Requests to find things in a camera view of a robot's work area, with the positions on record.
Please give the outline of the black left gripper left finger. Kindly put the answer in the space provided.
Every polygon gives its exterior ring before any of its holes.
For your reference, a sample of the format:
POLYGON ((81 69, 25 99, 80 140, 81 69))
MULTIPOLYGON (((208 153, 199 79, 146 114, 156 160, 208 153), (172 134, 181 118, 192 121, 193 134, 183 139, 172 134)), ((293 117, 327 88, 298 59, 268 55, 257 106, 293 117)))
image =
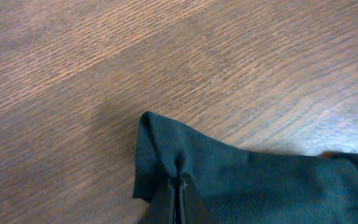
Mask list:
POLYGON ((139 224, 175 223, 175 184, 166 180, 157 190, 139 224))

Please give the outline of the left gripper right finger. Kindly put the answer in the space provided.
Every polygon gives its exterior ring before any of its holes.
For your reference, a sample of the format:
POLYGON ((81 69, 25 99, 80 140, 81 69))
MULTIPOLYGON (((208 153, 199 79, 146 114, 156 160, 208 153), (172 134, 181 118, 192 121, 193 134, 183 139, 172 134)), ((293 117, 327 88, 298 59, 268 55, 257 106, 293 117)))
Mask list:
POLYGON ((216 223, 209 214, 191 175, 183 173, 180 176, 178 189, 178 217, 181 224, 213 224, 216 223))

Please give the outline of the black Nike t-shirt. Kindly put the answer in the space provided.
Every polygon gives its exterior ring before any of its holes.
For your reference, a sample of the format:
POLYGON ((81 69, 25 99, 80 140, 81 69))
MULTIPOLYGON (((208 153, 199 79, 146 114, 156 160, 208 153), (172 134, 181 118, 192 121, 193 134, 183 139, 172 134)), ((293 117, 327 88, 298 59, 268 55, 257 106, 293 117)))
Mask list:
POLYGON ((151 203, 191 175, 216 223, 358 223, 358 154, 284 156, 241 150, 153 112, 139 121, 134 198, 151 203))

